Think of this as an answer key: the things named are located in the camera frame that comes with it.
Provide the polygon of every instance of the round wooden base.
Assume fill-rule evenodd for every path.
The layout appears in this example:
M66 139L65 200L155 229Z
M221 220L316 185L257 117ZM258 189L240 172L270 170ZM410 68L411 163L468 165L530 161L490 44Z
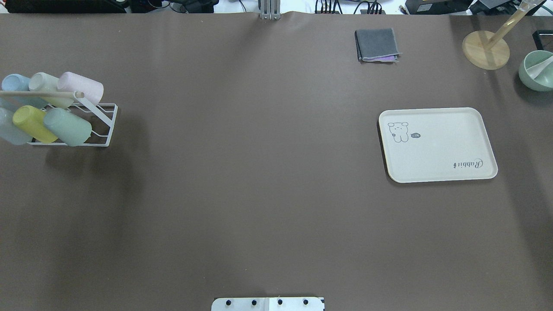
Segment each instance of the round wooden base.
M503 67L509 60L509 46L503 39L489 50L484 48L492 36L492 32L480 30L469 33L463 40L463 53L475 66L495 70Z

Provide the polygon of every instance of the metal bracket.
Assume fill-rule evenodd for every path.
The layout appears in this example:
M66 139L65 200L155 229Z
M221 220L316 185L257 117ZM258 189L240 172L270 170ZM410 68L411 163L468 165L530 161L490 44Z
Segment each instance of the metal bracket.
M211 311L325 311L322 297L217 298Z
M119 110L119 107L114 103L99 103L98 105L92 104L87 99L77 99L78 103L74 103L71 105L68 110L75 113L77 111L81 111L84 115L87 113L94 114L98 119L100 119L103 123L106 124L108 127L107 133L104 131L100 131L96 128L92 128L92 134L91 137L98 137L97 139L93 139L95 142L84 142L83 144L79 146L89 146L89 147L108 147L109 143L111 142L111 137L113 135L113 128L115 126L115 120L117 118L117 111ZM33 138L31 142L28 144L35 145L35 146L66 146L66 143L58 142L58 143L41 143Z
M259 10L261 19L280 19L280 0L260 0Z

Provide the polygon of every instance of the white metal rack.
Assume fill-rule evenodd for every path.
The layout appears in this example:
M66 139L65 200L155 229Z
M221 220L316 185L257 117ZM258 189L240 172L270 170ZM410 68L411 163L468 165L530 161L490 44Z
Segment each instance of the white metal rack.
M99 103L98 105L94 105L88 99L85 98L85 95L82 92L78 92L78 91L75 91L75 92L0 91L0 97L12 97L12 96L73 98L75 101L77 101L77 103L73 103L68 108L69 111L71 111L71 108L74 107L76 109L75 111L80 111L85 115L88 113L92 113L108 127L107 131L105 130L100 131L99 129L95 129L93 124L94 122L91 122L92 134L98 137L99 139L92 139L93 136L91 136L91 138L89 138L86 142L84 142L80 146L108 147L109 143L111 142L111 137L113 135L113 128L115 127L115 120L117 118L117 110L118 110L117 105L114 103ZM29 144L35 145L35 146L67 146L67 144L64 142L41 143L36 141L36 139L34 138L31 142L29 142Z

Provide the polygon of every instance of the gray cloth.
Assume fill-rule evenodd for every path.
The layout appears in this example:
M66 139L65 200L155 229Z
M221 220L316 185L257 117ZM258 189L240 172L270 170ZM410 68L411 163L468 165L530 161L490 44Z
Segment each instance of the gray cloth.
M400 54L392 28L356 30L355 41L357 58L362 61L395 61Z

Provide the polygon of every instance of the light blue cup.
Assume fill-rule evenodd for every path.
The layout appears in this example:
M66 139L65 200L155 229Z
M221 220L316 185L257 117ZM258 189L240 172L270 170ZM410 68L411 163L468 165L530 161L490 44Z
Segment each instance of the light blue cup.
M29 91L30 79L19 75L11 74L2 80L2 90L4 91ZM33 106L38 109L42 109L48 105L48 102L38 97L14 97L23 105Z
M528 68L541 63L552 55L552 52L544 50L532 51L526 55L519 67L519 77L522 83L534 91L553 91L553 65L547 66L535 79L528 75Z
M89 121L62 108L48 111L43 122L50 132L72 147L83 144L92 132L92 125Z
M21 145L33 139L12 122L13 111L0 107L0 137L14 145Z

